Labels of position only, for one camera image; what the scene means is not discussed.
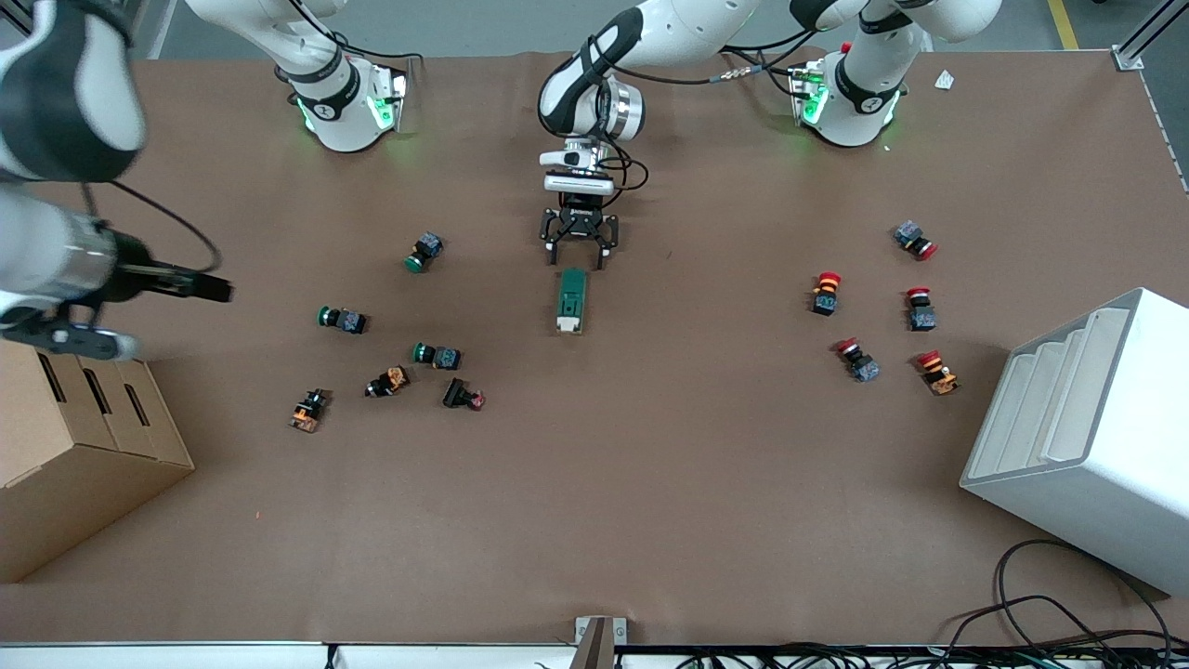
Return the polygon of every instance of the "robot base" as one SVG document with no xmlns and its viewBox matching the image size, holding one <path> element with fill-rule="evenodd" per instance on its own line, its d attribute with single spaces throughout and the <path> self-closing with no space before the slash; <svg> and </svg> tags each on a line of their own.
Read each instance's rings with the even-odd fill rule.
<svg viewBox="0 0 1189 669">
<path fill-rule="evenodd" d="M 793 114 L 800 125 L 813 128 L 831 144 L 862 146 L 875 139 L 883 126 L 892 122 L 900 93 L 898 91 L 882 109 L 873 114 L 856 112 L 850 100 L 838 93 L 836 72 L 841 59 L 842 52 L 835 51 L 820 61 L 806 63 L 809 76 L 817 81 L 789 78 L 792 90 L 809 95 L 807 100 L 792 99 Z"/>
<path fill-rule="evenodd" d="M 409 81 L 405 71 L 375 65 L 358 56 L 352 56 L 350 62 L 359 72 L 359 91 L 338 119 L 326 120 L 319 115 L 322 112 L 319 105 L 307 109 L 298 101 L 306 127 L 323 146 L 344 153 L 361 151 L 385 132 L 400 128 Z"/>
</svg>

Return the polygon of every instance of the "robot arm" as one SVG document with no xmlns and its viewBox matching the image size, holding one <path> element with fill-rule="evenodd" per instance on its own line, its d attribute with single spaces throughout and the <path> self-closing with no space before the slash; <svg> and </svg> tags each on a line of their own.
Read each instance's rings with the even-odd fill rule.
<svg viewBox="0 0 1189 669">
<path fill-rule="evenodd" d="M 34 32 L 0 52 L 0 336 L 56 353 L 131 358 L 136 340 L 96 327 L 103 302 L 143 290 L 227 301 L 231 285 L 155 261 L 134 236 L 20 185 L 113 181 L 145 137 L 117 6 L 38 0 L 33 11 Z M 88 321 L 70 321 L 75 304 L 92 309 Z"/>
<path fill-rule="evenodd" d="M 144 146 L 122 14 L 111 0 L 40 0 L 34 31 L 0 52 L 0 171 L 111 181 Z"/>
<path fill-rule="evenodd" d="M 269 55 L 297 91 L 306 126 L 332 151 L 359 151 L 400 121 L 403 72 L 344 52 L 317 19 L 347 0 L 185 0 L 202 20 Z"/>
<path fill-rule="evenodd" d="M 704 61 L 738 32 L 760 1 L 644 0 L 619 12 L 593 44 L 587 42 L 546 80 L 537 100 L 542 125 L 562 137 L 605 132 L 631 139 L 643 126 L 643 100 L 640 90 L 611 75 L 611 65 Z"/>
<path fill-rule="evenodd" d="M 860 146 L 892 121 L 905 72 L 920 52 L 924 32 L 962 42 L 983 31 L 1000 0 L 792 0 L 803 26 L 832 30 L 858 17 L 860 32 L 845 53 L 807 63 L 794 91 L 800 122 L 828 141 Z"/>
</svg>

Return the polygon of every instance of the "wires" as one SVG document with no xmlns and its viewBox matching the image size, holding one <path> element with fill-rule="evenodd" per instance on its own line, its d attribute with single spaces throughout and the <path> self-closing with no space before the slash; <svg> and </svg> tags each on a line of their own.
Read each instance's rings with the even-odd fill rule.
<svg viewBox="0 0 1189 669">
<path fill-rule="evenodd" d="M 805 37 L 805 34 L 811 33 L 811 32 L 813 32 L 813 31 L 811 31 L 811 30 L 803 30 L 803 31 L 800 31 L 798 33 L 791 34 L 791 36 L 781 39 L 780 42 L 772 42 L 772 43 L 768 43 L 768 44 L 760 44 L 760 45 L 756 45 L 756 46 L 737 46 L 737 45 L 734 45 L 734 44 L 728 44 L 728 45 L 723 46 L 722 49 L 719 49 L 718 52 L 719 53 L 734 53 L 736 51 L 763 51 L 765 49 L 775 49 L 776 46 L 784 46 L 785 44 L 788 44 L 788 43 L 791 43 L 793 40 L 800 39 L 801 37 Z"/>
<path fill-rule="evenodd" d="M 347 37 L 345 34 L 342 34 L 336 30 L 328 31 L 326 30 L 326 27 L 322 26 L 322 24 L 315 21 L 314 17 L 310 17 L 307 13 L 306 7 L 301 4 L 300 0 L 289 0 L 289 4 L 292 5 L 294 10 L 297 10 L 297 13 L 301 14 L 303 19 L 306 19 L 306 23 L 308 23 L 310 27 L 316 30 L 321 36 L 326 37 L 331 42 L 334 42 L 344 51 L 357 53 L 359 56 L 375 56 L 377 58 L 416 58 L 421 63 L 426 62 L 426 57 L 421 53 L 417 53 L 416 51 L 409 51 L 408 53 L 382 53 L 379 51 L 370 51 L 367 49 L 363 49 L 359 46 L 352 46 L 351 42 L 347 40 Z"/>
<path fill-rule="evenodd" d="M 1032 547 L 1032 545 L 1057 547 L 1057 548 L 1065 549 L 1068 551 L 1075 553 L 1077 555 L 1081 555 L 1082 557 L 1086 557 L 1087 560 L 1094 562 L 1099 567 L 1102 567 L 1103 569 L 1106 569 L 1107 572 L 1109 572 L 1111 575 L 1113 575 L 1115 579 L 1118 579 L 1119 581 L 1121 581 L 1122 585 L 1127 586 L 1127 588 L 1132 593 L 1134 593 L 1135 597 L 1138 597 L 1140 599 L 1140 601 L 1144 602 L 1144 606 L 1146 606 L 1147 610 L 1152 613 L 1152 617 L 1156 618 L 1156 623 L 1160 627 L 1160 638 L 1164 640 L 1164 654 L 1163 654 L 1163 659 L 1162 659 L 1160 667 L 1164 667 L 1165 669 L 1169 669 L 1169 668 L 1172 667 L 1172 635 L 1169 632 L 1169 626 L 1164 621 L 1164 617 L 1160 616 L 1159 611 L 1157 611 L 1156 605 L 1152 604 L 1152 600 L 1147 595 L 1145 595 L 1139 588 L 1137 588 L 1135 585 L 1132 583 L 1122 572 L 1120 572 L 1115 567 L 1113 567 L 1111 564 L 1107 564 L 1106 562 L 1099 560 L 1097 557 L 1094 557 L 1093 555 L 1086 553 L 1084 550 L 1082 550 L 1082 549 L 1080 549 L 1080 548 L 1077 548 L 1077 547 L 1075 547 L 1072 544 L 1069 544 L 1067 542 L 1062 542 L 1062 541 L 1057 541 L 1057 539 L 1030 539 L 1030 541 L 1026 541 L 1026 542 L 1020 542 L 1020 543 L 1015 544 L 1014 547 L 1007 549 L 1007 551 L 1004 553 L 1004 556 L 999 558 L 999 564 L 995 566 L 995 589 L 996 589 L 996 594 L 999 597 L 999 600 L 1001 602 L 1006 602 L 1007 601 L 1007 587 L 1005 585 L 1005 580 L 1006 580 L 1005 576 L 1006 576 L 1008 562 L 1011 562 L 1012 556 L 1015 555 L 1017 553 L 1019 553 L 1021 549 L 1025 549 L 1025 548 Z M 1093 640 L 1095 644 L 1100 645 L 1103 649 L 1103 651 L 1106 651 L 1107 654 L 1112 655 L 1114 658 L 1116 658 L 1120 662 L 1122 662 L 1122 658 L 1119 656 L 1118 652 L 1115 652 L 1114 649 L 1112 649 L 1109 645 L 1107 645 L 1106 642 L 1101 637 L 1099 637 L 1097 635 L 1095 635 L 1094 632 L 1092 632 L 1086 625 L 1082 624 L 1081 620 L 1077 619 L 1077 617 L 1075 617 L 1072 613 L 1070 613 L 1064 606 L 1059 605 L 1056 600 L 1053 600 L 1051 598 L 1043 598 L 1043 599 L 1046 599 L 1048 601 L 1050 601 L 1050 604 L 1052 604 L 1053 606 L 1057 606 L 1062 611 L 1062 613 L 1064 613 L 1070 620 L 1072 620 L 1077 625 L 1077 627 L 1080 630 L 1082 630 L 1082 632 L 1087 636 L 1087 640 Z M 1028 638 L 1028 636 L 1024 632 L 1024 629 L 1020 626 L 1019 620 L 1017 620 L 1015 616 L 1012 614 L 1011 605 L 1004 605 L 1004 614 L 1007 617 L 1008 623 L 1011 623 L 1012 629 L 1015 630 L 1015 633 L 1019 635 L 1020 638 L 1024 639 L 1025 643 L 1027 643 L 1030 646 L 1036 648 L 1036 644 L 1032 642 L 1032 639 Z"/>
<path fill-rule="evenodd" d="M 137 190 L 136 188 L 132 188 L 130 185 L 125 185 L 124 183 L 120 183 L 119 181 L 108 181 L 107 183 L 111 183 L 112 185 L 119 188 L 120 190 L 124 190 L 128 195 L 132 195 L 137 200 L 140 200 L 141 202 L 149 204 L 150 207 L 157 209 L 158 212 L 168 215 L 169 217 L 174 219 L 178 225 L 181 225 L 182 227 L 189 229 L 191 234 L 194 234 L 195 236 L 197 236 L 199 240 L 202 241 L 202 244 L 210 252 L 210 261 L 207 264 L 207 266 L 205 266 L 202 269 L 199 269 L 199 270 L 195 270 L 195 271 L 197 271 L 199 273 L 206 273 L 208 271 L 215 271 L 216 269 L 219 269 L 220 266 L 222 266 L 222 251 L 220 251 L 219 246 L 215 246 L 215 242 L 212 241 L 210 238 L 207 236 L 194 223 L 191 223 L 190 221 L 185 220 L 184 217 L 177 215 L 169 207 L 162 204 L 157 200 L 153 200 L 152 197 L 145 195 L 144 193 Z"/>
<path fill-rule="evenodd" d="M 784 83 L 780 82 L 779 78 L 776 78 L 775 68 L 776 68 L 778 64 L 780 64 L 781 61 L 788 58 L 798 49 L 800 49 L 801 46 L 804 46 L 805 43 L 809 42 L 810 38 L 812 38 L 814 34 L 817 34 L 817 31 L 812 31 L 812 30 L 806 30 L 806 31 L 801 31 L 801 32 L 797 33 L 795 36 L 793 36 L 792 38 L 789 38 L 787 40 L 787 42 L 792 42 L 792 40 L 795 39 L 797 43 L 793 44 L 792 48 L 789 48 L 784 53 L 776 56 L 776 58 L 773 59 L 772 62 L 768 62 L 763 57 L 763 49 L 756 49 L 755 50 L 755 57 L 753 57 L 749 53 L 747 53 L 743 49 L 734 48 L 734 46 L 723 46 L 722 52 L 724 52 L 724 53 L 731 53 L 734 56 L 738 56 L 738 57 L 743 58 L 744 61 L 751 63 L 753 65 L 756 65 L 756 64 L 760 65 L 761 69 L 768 74 L 768 78 L 772 80 L 772 84 L 775 86 L 776 89 L 780 90 L 781 93 L 784 93 L 785 95 L 788 95 L 791 97 L 804 97 L 804 95 L 801 95 L 799 93 L 795 93 L 792 89 L 787 88 Z M 782 70 L 782 74 L 787 74 L 787 72 L 788 72 L 787 69 Z"/>
<path fill-rule="evenodd" d="M 669 78 L 667 76 L 655 76 L 655 75 L 638 72 L 636 70 L 629 70 L 627 68 L 622 68 L 622 67 L 617 65 L 616 63 L 614 63 L 611 59 L 609 59 L 606 57 L 606 53 L 603 52 L 603 49 L 598 45 L 598 40 L 594 39 L 594 36 L 590 36 L 590 37 L 586 38 L 586 48 L 587 49 L 593 48 L 594 52 L 598 53 L 599 58 L 602 58 L 604 62 L 606 62 L 606 64 L 608 64 L 609 68 L 611 68 L 612 70 L 615 70 L 615 71 L 617 71 L 619 74 L 633 76 L 633 77 L 636 77 L 636 78 L 642 78 L 644 81 L 655 81 L 658 83 L 668 83 L 668 84 L 672 84 L 672 86 L 705 86 L 707 83 L 722 83 L 724 81 L 734 81 L 736 78 L 741 78 L 741 77 L 744 77 L 744 76 L 749 76 L 749 75 L 753 75 L 753 74 L 759 74 L 761 71 L 769 70 L 770 68 L 775 67 L 776 64 L 779 64 L 781 61 L 784 61 L 788 56 L 792 56 L 793 51 L 800 49 L 800 46 L 806 40 L 809 40 L 809 37 L 811 37 L 812 34 L 813 33 L 810 32 L 810 34 L 806 36 L 804 39 L 801 39 L 801 42 L 798 42 L 792 49 L 789 49 L 788 51 L 785 51 L 784 53 L 781 53 L 780 56 L 778 56 L 776 59 L 773 61 L 769 64 L 761 64 L 761 63 L 757 63 L 756 61 L 754 61 L 754 59 L 744 56 L 744 59 L 748 59 L 748 61 L 751 62 L 751 65 L 753 65 L 751 68 L 747 68 L 747 69 L 742 69 L 742 70 L 729 70 L 729 71 L 725 71 L 725 72 L 716 75 L 716 76 L 709 76 L 706 78 Z"/>
</svg>

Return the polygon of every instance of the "white shelf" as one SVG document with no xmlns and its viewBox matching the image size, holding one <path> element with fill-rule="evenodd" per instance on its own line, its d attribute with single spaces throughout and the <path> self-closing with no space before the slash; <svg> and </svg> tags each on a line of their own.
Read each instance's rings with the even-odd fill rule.
<svg viewBox="0 0 1189 669">
<path fill-rule="evenodd" d="M 1189 597 L 1185 342 L 1189 309 L 1137 288 L 1015 349 L 962 487 Z"/>
</svg>

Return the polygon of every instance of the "brown table surface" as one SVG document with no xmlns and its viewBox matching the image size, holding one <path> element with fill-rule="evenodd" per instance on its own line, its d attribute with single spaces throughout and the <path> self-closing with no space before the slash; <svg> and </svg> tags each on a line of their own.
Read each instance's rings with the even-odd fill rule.
<svg viewBox="0 0 1189 669">
<path fill-rule="evenodd" d="M 432 61 L 416 132 L 358 154 L 301 130 L 271 63 L 138 63 L 151 137 L 126 181 L 209 231 L 237 294 L 146 295 L 106 322 L 146 341 L 199 469 L 0 589 L 0 638 L 546 642 L 614 613 L 649 643 L 931 642 L 992 604 L 1000 554 L 1042 535 L 957 487 L 1007 352 L 1135 285 L 1189 302 L 1189 203 L 1139 76 L 1105 52 L 923 55 L 897 122 L 855 150 L 759 78 L 646 83 L 630 150 L 652 181 L 615 206 L 623 242 L 572 339 L 536 236 L 536 156 L 560 144 L 534 102 L 558 61 Z M 97 190 L 158 257 L 203 261 Z M 889 238 L 908 217 L 940 245 L 927 263 Z M 447 247 L 414 276 L 427 228 Z M 805 305 L 823 270 L 843 276 L 830 318 Z M 920 283 L 927 334 L 904 317 Z M 371 330 L 316 327 L 325 303 Z M 830 351 L 853 336 L 874 384 Z M 417 341 L 465 352 L 482 414 L 439 405 L 451 374 L 413 367 Z M 952 397 L 910 365 L 935 348 Z M 396 364 L 415 384 L 364 399 Z M 334 403 L 307 436 L 287 419 L 314 387 Z M 1030 550 L 1011 593 L 1155 626 L 1097 568 Z M 1185 633 L 1189 602 L 1160 608 Z M 1021 614 L 1036 638 L 1075 631 Z M 1012 639 L 987 620 L 965 640 Z"/>
</svg>

